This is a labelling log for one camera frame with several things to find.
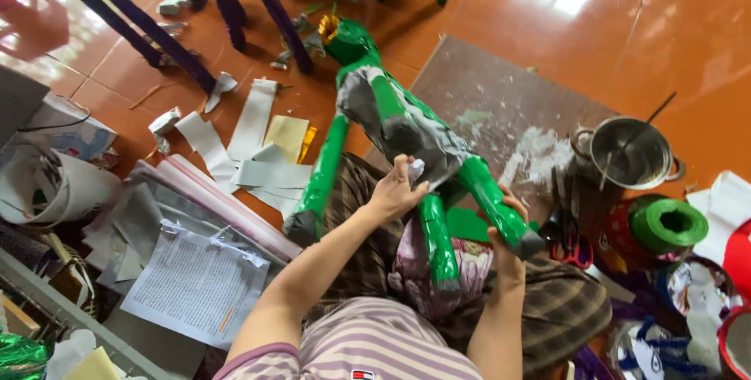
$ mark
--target woman's left hand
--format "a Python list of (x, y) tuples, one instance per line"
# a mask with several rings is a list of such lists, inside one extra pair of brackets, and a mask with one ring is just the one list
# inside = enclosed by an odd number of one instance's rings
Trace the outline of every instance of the woman's left hand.
[(393, 169), (375, 186), (367, 207), (383, 222), (391, 222), (402, 217), (427, 194), (427, 181), (421, 183), (414, 191), (411, 189), (407, 166), (413, 161), (414, 157), (399, 155), (393, 159)]

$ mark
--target red scissors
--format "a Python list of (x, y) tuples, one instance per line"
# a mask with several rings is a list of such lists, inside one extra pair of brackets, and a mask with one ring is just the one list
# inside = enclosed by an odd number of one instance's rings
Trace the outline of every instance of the red scissors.
[(579, 188), (577, 173), (574, 169), (571, 181), (571, 200), (566, 202), (566, 183), (561, 169), (553, 169), (556, 175), (558, 200), (561, 205), (557, 217), (558, 236), (550, 249), (550, 258), (564, 264), (571, 264), (582, 270), (592, 266), (594, 252), (592, 244), (584, 235), (579, 233)]

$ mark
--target metal pot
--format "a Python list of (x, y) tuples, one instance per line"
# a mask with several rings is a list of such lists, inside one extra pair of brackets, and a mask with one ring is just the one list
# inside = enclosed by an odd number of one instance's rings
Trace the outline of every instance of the metal pot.
[[(629, 140), (630, 144), (618, 151)], [(607, 180), (628, 189), (651, 189), (686, 174), (686, 165), (673, 155), (668, 140), (651, 124), (630, 116), (611, 117), (595, 129), (579, 128), (571, 136), (571, 147), (595, 166), (594, 172), (599, 176), (594, 179), (596, 182), (602, 178), (608, 153), (613, 153), (613, 157)], [(673, 162), (676, 172), (671, 174)]]

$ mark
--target woman's right hand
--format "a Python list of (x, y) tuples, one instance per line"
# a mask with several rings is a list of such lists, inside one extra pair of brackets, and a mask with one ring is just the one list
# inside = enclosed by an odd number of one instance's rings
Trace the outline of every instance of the woman's right hand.
[[(501, 191), (505, 195), (503, 197), (503, 203), (514, 209), (524, 223), (529, 223), (530, 215), (526, 210), (526, 207), (517, 200), (514, 193), (504, 185), (499, 185)], [(485, 218), (482, 212), (478, 211), (481, 217)], [(514, 255), (514, 253), (508, 248), (506, 240), (503, 239), (501, 234), (495, 227), (490, 227), (487, 230), (487, 236), (490, 238), (490, 243), (493, 245), (493, 260), (498, 272), (498, 287), (501, 294), (509, 292), (514, 289), (524, 288), (524, 281), (526, 280), (526, 269), (524, 263)]]

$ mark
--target purple striped shirt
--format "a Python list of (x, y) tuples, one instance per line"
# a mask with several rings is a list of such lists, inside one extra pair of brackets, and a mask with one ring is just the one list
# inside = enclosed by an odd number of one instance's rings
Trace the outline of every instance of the purple striped shirt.
[(482, 379), (412, 309), (381, 298), (350, 299), (309, 327), (300, 350), (271, 343), (233, 358), (214, 380)]

